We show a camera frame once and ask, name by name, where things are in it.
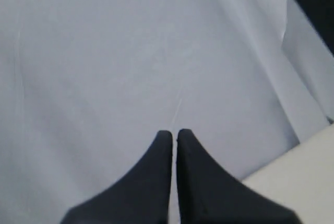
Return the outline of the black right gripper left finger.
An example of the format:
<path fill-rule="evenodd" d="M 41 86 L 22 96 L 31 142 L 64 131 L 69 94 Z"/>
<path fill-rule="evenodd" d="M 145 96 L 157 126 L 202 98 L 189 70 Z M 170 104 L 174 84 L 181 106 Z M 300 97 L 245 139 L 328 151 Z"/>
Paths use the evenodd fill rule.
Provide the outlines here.
<path fill-rule="evenodd" d="M 116 183 L 71 208 L 62 223 L 167 223 L 173 137 L 158 131 L 142 158 Z"/>

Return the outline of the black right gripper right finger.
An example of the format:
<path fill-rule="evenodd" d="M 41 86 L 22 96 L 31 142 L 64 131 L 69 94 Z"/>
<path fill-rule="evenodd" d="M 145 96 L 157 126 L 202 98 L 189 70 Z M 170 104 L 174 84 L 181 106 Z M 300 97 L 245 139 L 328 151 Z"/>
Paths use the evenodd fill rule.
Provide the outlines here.
<path fill-rule="evenodd" d="M 301 223 L 225 171 L 189 129 L 177 136 L 176 180 L 181 223 Z"/>

